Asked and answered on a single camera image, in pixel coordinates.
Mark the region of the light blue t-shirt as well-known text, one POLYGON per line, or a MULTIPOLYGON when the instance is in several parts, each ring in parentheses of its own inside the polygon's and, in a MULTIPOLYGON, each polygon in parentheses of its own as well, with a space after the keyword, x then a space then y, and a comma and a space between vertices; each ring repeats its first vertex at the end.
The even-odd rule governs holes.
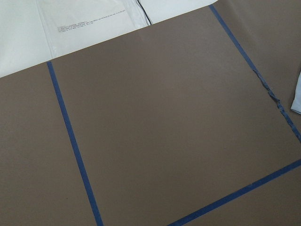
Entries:
POLYGON ((291 110, 298 114, 301 114, 301 73, 299 74, 299 78, 297 81, 294 100, 291 105, 291 110))

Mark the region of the white robot mounting base plate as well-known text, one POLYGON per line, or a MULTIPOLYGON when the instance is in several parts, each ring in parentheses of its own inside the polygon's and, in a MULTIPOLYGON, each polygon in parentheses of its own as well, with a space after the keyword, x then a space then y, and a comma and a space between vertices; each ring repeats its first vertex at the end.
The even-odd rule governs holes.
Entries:
POLYGON ((211 4, 210 0, 3 0, 0 75, 211 4))

